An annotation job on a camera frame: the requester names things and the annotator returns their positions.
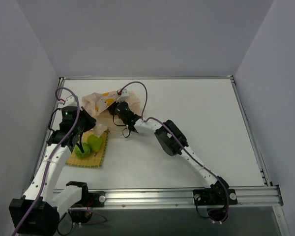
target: aluminum frame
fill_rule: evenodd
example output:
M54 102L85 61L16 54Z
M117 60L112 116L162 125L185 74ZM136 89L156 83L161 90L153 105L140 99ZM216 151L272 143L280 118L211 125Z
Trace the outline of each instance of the aluminum frame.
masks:
M273 207L273 212L278 223L281 235L289 236L289 229L286 223L282 205L283 201L278 186L271 186L271 180L266 170L261 152L258 149L256 139L251 131L244 108L240 101L234 78L229 76L152 76L152 77L96 77L96 76L78 76L60 78L58 88L62 87L66 80L150 80L150 79L229 79L232 82L235 96L249 135L249 139L260 167L261 175L265 179L263 187L235 187L238 199L238 205L231 207ZM44 144L36 166L35 174L40 166L43 154L46 150L46 141L50 136L47 130ZM103 209L157 209L157 208L193 208L193 194L191 188L170 188L170 189L100 189L106 192L106 202Z

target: cloth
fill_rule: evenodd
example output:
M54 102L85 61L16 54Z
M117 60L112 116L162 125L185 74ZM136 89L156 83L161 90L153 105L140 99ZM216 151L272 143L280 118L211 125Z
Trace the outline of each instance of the cloth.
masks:
M122 131L124 127L116 126L113 123L113 116L109 113L107 108L116 101L125 101L129 108L134 113L141 115L140 100L132 91L124 89L119 95L117 91L106 93L94 92L90 95L82 97L82 106L84 109L97 120L96 126L93 129L94 135L99 137L107 128L112 131ZM115 116L116 124L123 124L123 122Z

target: yellow tray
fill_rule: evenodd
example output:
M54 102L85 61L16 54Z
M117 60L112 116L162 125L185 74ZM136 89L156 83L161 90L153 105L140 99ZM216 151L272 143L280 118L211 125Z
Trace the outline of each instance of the yellow tray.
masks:
M85 132L82 136L82 142L87 143L88 142L88 136L93 134L93 131L90 130L88 132ZM90 156L87 158L79 158L76 156L74 152L72 152L71 156L66 162L66 165L69 166L77 166L77 167L87 167L87 168L96 168L101 167L104 161L105 152L106 152L106 146L108 141L108 134L109 130L106 130L103 134L103 144L99 150L98 153L91 152Z

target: purple cable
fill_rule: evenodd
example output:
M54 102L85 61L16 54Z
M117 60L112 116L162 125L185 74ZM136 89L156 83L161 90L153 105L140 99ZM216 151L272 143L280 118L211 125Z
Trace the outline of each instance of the purple cable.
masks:
M225 216L224 216L224 218L221 220L221 222L224 222L226 219L227 219L227 217L228 217L228 215L229 215L229 205L230 205L230 202L229 202L229 199L228 199L228 191L227 191L227 189L226 189L226 187L225 187L225 185L223 184L223 182L220 180L220 178L218 177L218 176L216 176L216 174L214 174L211 170L209 170L207 167L205 167L204 165L202 165L199 161L197 161L186 149L185 149L185 147L180 143L180 141L178 140L178 138L175 136L175 134L173 134L173 132L163 123L163 122L161 122L160 120L158 120L158 119L156 119L156 118L154 118L154 117L149 117L149 118L147 118L146 120L145 120L145 122L147 122L149 119L152 119L152 120L154 120L154 121L156 121L156 122L158 122L158 123L160 123L170 134L171 134L171 136L175 139L175 141L178 143L178 145L182 148L182 150L184 150L185 151L185 153L194 161L194 162L196 162L199 166L201 166L202 168L204 168L207 172L209 172L211 175L213 175L216 179L217 179L217 181L219 181L219 183L221 184L221 186L222 186L222 188L223 188L223 190L225 191L225 193L226 193L226 214L225 214Z
M143 106L143 109L142 109L142 113L141 113L141 119L143 120L143 113L144 113L144 110L146 109L147 102L148 102L148 90L147 90L147 87L146 87L142 82L140 82L140 81L132 81L132 82L126 84L125 86L123 86L122 89L120 89L120 90L118 91L118 93L119 93L119 92L122 92L122 91L123 91L126 87L128 87L129 85L131 85L131 84L135 84L135 83L142 85L142 86L144 87L145 91L146 91L146 101L145 101L145 103L144 103L144 106Z
M56 99L58 101L60 101L60 99L58 98L58 95L57 95L57 92L61 89L64 89L64 90L67 90L68 92L70 92L72 94L72 96L74 97L76 103L77 103L77 107L78 107L78 110L77 110L77 116L74 120L74 123L71 127L71 129L68 131L68 133L66 133L66 135L60 140L60 142L57 144L57 146L54 148L54 150L51 152L50 156L48 157L48 160L52 159L52 157L55 155L55 152L57 151L57 149L60 147L60 145L66 140L66 138L69 136L69 134L73 131L75 125L77 124L78 122L78 119L79 119L79 113L80 113L80 110L79 110L79 107L80 107L80 104L79 104L79 100L78 100L78 97L74 94L74 92L72 92L70 89L68 88L64 88L64 87L61 87L61 88L58 88L56 89L56 92L55 92L55 96L56 96ZM45 180L46 180L46 177L47 177L47 172L48 172L48 169L49 169L49 165L50 165L50 162L48 161L47 164L46 164L46 167L45 167L45 171L44 171L44 175L43 175L43 180L41 182L41 186L40 186L40 189L38 191L38 194L37 194L37 197L35 198L35 200L33 201L33 203L30 205L29 209L27 210L27 212L24 214L24 216L22 217L22 219L20 220L20 222L18 223L18 225L15 227L13 233L11 236L15 236L16 233L18 232L18 230L20 229L21 225L24 223L24 221L26 220L27 216L30 214L31 210L34 208L34 206L36 205L36 203L38 202L38 199L41 195L41 193L43 192L43 189L44 189L44 186L45 186Z
M103 223L106 223L108 221L107 217L101 213L98 213L94 210L88 210L88 209L82 209L82 208L79 208L79 209L69 209L68 211L86 211L86 212L91 212L95 215L98 215L102 218L104 218L104 220L102 221L99 221L99 222L95 222L95 223L85 223L85 224L82 224L82 225L98 225L98 224L103 224Z

